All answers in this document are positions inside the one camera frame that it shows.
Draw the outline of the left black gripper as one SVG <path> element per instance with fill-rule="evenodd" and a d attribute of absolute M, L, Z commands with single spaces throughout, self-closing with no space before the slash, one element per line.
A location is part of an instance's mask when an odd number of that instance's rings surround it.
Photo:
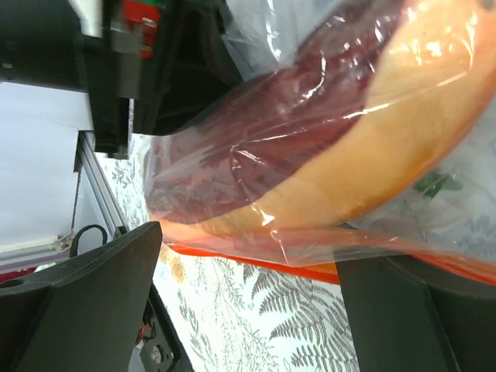
<path fill-rule="evenodd" d="M 241 82 L 224 1 L 3 1 L 1 124 L 92 131 L 124 158 L 133 133 L 165 135 Z"/>

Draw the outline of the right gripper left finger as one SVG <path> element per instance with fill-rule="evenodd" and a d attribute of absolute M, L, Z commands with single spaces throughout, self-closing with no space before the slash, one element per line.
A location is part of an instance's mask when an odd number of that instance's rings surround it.
<path fill-rule="evenodd" d="M 1 285 L 3 371 L 126 371 L 162 232 L 110 243 Z"/>

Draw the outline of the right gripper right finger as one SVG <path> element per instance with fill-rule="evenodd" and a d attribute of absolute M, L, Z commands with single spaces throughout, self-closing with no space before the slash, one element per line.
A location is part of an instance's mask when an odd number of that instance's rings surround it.
<path fill-rule="evenodd" d="M 408 256 L 339 262 L 362 371 L 493 371 L 495 286 Z"/>

